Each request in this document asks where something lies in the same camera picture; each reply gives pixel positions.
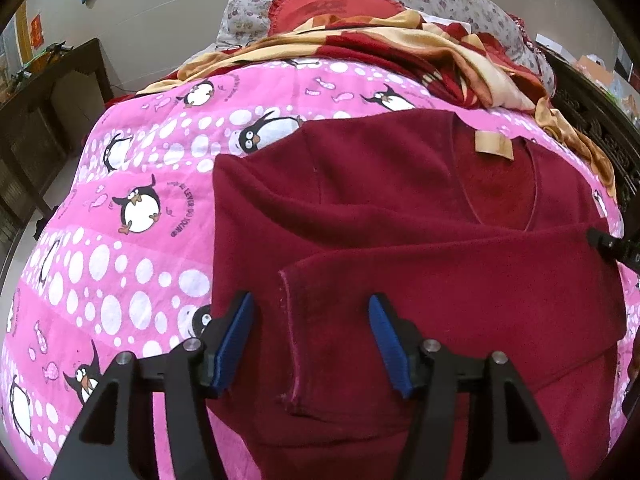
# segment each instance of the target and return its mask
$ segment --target clothing tag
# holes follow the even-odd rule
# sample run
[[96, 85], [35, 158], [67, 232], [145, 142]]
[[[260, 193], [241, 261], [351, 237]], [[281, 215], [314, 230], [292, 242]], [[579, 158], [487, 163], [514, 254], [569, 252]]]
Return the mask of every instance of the clothing tag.
[[513, 160], [511, 139], [499, 132], [476, 131], [476, 152], [491, 153]]

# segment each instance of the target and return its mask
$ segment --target wall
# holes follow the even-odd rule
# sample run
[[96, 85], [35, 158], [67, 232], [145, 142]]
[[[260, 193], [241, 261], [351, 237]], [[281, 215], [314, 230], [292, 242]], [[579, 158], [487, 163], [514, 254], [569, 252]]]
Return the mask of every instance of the wall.
[[[214, 42], [227, 0], [28, 0], [30, 20], [42, 14], [46, 44], [78, 45], [98, 37], [112, 84], [139, 89]], [[493, 0], [579, 57], [598, 54], [613, 68], [618, 49], [592, 0]]]

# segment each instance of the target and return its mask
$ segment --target floor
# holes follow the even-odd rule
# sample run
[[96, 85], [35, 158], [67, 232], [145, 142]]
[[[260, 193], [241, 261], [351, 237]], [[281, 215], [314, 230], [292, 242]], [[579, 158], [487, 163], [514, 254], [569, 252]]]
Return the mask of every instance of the floor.
[[[65, 164], [64, 168], [60, 171], [56, 179], [53, 181], [49, 189], [44, 195], [49, 206], [60, 204], [69, 193], [71, 183], [73, 182], [74, 175], [76, 174], [76, 168], [78, 167], [78, 160], [73, 158]], [[15, 287], [18, 284], [22, 269], [24, 268], [27, 260], [31, 255], [31, 251], [36, 245], [36, 240], [33, 238], [33, 234], [36, 231], [36, 222], [42, 218], [39, 212], [34, 213], [30, 222], [20, 238], [18, 247], [15, 250], [14, 257], [12, 258], [9, 271], [7, 272], [6, 280], [2, 290], [0, 290], [0, 326], [6, 325], [6, 319], [9, 316], [9, 308], [11, 307], [11, 301], [14, 296]], [[0, 347], [4, 342], [4, 336], [6, 330], [0, 330]], [[7, 435], [4, 432], [4, 427], [0, 424], [0, 442], [2, 445], [13, 455], [13, 450], [8, 442]]]

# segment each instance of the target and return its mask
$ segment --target metal screw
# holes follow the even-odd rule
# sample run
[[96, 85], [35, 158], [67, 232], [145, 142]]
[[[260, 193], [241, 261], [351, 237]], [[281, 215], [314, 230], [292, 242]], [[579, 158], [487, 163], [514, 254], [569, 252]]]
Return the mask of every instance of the metal screw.
[[119, 365], [126, 365], [131, 361], [132, 358], [133, 358], [133, 354], [129, 351], [120, 352], [118, 355], [116, 355], [116, 362]]
[[200, 341], [197, 337], [192, 337], [191, 339], [187, 339], [182, 346], [187, 352], [195, 352], [202, 346], [202, 341]]
[[497, 365], [506, 364], [509, 360], [507, 354], [505, 354], [504, 352], [500, 352], [499, 350], [492, 353], [491, 357], [494, 360], [494, 363], [496, 363]]
[[440, 344], [439, 341], [436, 341], [435, 339], [425, 339], [424, 342], [422, 343], [422, 349], [425, 352], [437, 352], [441, 348], [442, 348], [442, 345]]

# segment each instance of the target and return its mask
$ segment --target maroon sweater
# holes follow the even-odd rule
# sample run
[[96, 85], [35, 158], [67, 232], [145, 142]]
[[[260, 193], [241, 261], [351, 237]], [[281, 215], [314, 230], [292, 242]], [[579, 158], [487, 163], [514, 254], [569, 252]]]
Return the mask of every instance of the maroon sweater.
[[414, 406], [370, 332], [374, 292], [454, 352], [505, 351], [574, 478], [602, 460], [625, 333], [617, 268], [586, 243], [606, 222], [564, 160], [522, 139], [514, 155], [475, 153], [450, 112], [409, 110], [308, 122], [216, 159], [212, 309], [243, 288], [258, 316], [212, 408], [266, 480], [392, 477]]

